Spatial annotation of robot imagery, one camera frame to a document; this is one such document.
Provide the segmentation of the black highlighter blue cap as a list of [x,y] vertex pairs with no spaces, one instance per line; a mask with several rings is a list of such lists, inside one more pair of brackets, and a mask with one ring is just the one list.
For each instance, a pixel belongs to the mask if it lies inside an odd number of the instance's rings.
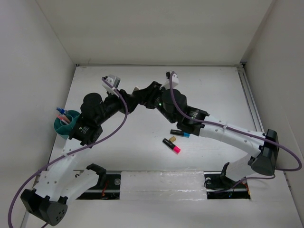
[[176,135],[176,136],[181,136],[181,137],[187,137],[187,138],[190,137],[190,134],[189,134],[189,133],[186,133],[186,132],[184,132],[184,131],[182,131],[182,130],[174,130],[174,129],[171,129],[170,134]]

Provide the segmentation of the clear bottle blue cap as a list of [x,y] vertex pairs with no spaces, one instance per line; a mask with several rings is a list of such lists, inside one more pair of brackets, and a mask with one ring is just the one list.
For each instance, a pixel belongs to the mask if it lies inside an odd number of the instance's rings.
[[65,109],[62,109],[62,108],[57,107],[56,110],[57,110],[60,114],[64,114],[64,115],[67,114],[67,110],[65,110]]

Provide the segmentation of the red slim highlighter pen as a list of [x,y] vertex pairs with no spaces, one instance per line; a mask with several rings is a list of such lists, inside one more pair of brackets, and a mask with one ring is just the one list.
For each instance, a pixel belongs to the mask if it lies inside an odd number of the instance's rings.
[[70,124],[71,121],[65,115],[57,115],[57,118],[65,124]]

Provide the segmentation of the pink slim highlighter pen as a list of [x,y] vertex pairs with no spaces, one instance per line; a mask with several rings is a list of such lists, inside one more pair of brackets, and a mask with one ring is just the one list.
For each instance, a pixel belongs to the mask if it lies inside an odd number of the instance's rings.
[[67,122],[66,120],[64,120],[62,117],[58,117],[64,124],[68,125],[70,124],[69,122]]

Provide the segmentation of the black highlighter pink cap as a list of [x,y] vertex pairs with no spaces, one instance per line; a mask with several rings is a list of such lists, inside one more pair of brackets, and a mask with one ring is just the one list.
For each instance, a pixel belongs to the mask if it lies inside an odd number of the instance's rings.
[[176,154],[179,154],[180,153],[180,148],[177,147],[175,144],[173,144],[170,140],[164,138],[162,140],[162,142],[168,147],[170,148],[173,152],[175,152]]

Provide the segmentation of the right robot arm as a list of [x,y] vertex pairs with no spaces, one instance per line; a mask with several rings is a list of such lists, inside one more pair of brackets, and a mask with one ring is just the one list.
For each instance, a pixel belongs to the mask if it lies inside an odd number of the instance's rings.
[[139,104],[157,109],[170,123],[176,123],[179,130],[226,143],[247,153],[243,158],[224,165],[219,176],[223,186],[231,187],[255,173],[270,178],[275,176],[279,152],[275,131],[252,132],[222,122],[206,111],[189,106],[186,96],[168,83],[152,82],[145,89],[133,91],[133,95]]

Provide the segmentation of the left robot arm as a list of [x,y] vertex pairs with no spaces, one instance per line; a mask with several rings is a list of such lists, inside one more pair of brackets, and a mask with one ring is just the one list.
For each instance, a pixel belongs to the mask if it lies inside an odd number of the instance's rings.
[[87,94],[80,107],[74,127],[69,133],[62,155],[48,163],[42,170],[33,189],[24,189],[20,198],[27,211],[56,226],[65,216],[68,205],[91,187],[101,188],[106,182],[106,170],[90,164],[78,176],[74,170],[89,149],[103,142],[101,125],[117,112],[130,114],[138,105],[134,95],[124,90],[110,89],[106,99],[97,93]]

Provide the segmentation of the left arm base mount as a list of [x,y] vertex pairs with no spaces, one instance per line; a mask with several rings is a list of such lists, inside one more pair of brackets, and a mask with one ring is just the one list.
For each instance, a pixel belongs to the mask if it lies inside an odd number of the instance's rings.
[[105,168],[96,164],[90,164],[87,169],[93,170],[99,176],[97,184],[82,195],[78,200],[119,200],[121,186],[121,172],[107,171]]

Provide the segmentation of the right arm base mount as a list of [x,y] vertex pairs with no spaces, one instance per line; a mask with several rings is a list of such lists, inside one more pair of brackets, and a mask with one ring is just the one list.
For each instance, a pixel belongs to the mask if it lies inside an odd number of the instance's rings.
[[204,173],[203,186],[207,191],[208,200],[228,200],[228,199],[247,199],[250,200],[250,192],[246,183],[236,184],[227,178],[226,171],[229,163],[227,162],[222,171],[208,171]]

